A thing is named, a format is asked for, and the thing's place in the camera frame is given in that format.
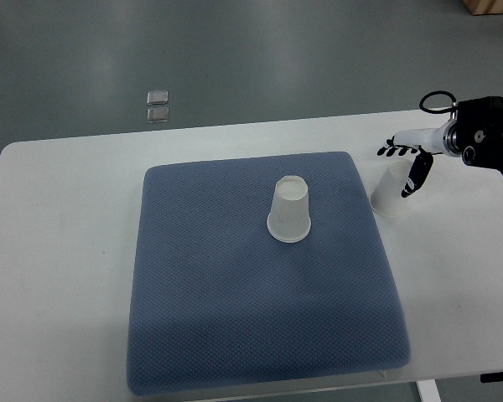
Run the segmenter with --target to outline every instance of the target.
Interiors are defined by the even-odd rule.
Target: upside-down cup
[[[399,159],[389,164],[369,197],[373,211],[396,218],[408,210],[408,198],[403,198],[401,193],[411,168],[412,162],[407,159]]]
[[[311,229],[308,185],[299,176],[285,176],[276,183],[267,218],[268,231],[283,243],[296,243]]]

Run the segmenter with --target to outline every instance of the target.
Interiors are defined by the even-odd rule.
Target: translucent cup
[[[399,159],[391,162],[369,197],[377,214],[395,218],[408,210],[408,198],[401,196],[413,162]]]
[[[285,176],[276,183],[267,227],[274,239],[296,243],[311,229],[308,185],[299,176]]]

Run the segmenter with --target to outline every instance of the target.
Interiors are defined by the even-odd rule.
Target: black cable
[[[455,106],[447,107],[445,109],[438,109],[438,110],[428,109],[427,107],[425,107],[425,105],[424,105],[425,101],[428,98],[430,98],[431,96],[435,96],[435,95],[445,95],[445,96],[449,97],[449,99],[451,100],[452,103],[456,102],[456,98],[454,97],[454,95],[452,93],[447,92],[446,90],[435,90],[434,92],[430,92],[429,94],[426,94],[421,99],[421,101],[419,102],[419,109],[421,109],[422,111],[426,111],[427,113],[430,113],[432,115],[441,115],[443,113],[450,113],[450,112],[456,110]]]

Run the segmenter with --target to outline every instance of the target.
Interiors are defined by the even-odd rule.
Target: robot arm
[[[424,102],[433,95],[447,95],[453,104],[438,111],[428,109]],[[422,187],[432,167],[433,155],[437,154],[462,157],[468,166],[495,169],[503,176],[503,96],[457,103],[452,94],[435,91],[424,96],[419,107],[433,114],[450,112],[451,116],[440,128],[400,131],[378,151],[378,155],[385,153],[388,157],[397,151],[399,156],[408,150],[419,152],[408,175],[403,197]]]

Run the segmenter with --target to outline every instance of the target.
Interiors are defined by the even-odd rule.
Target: white table
[[[127,325],[143,175],[161,164],[347,151],[370,193],[387,137],[438,127],[402,111],[21,142],[0,157],[0,401],[131,401]],[[412,361],[387,372],[160,400],[334,389],[503,371],[503,181],[437,156],[410,210],[375,215]]]

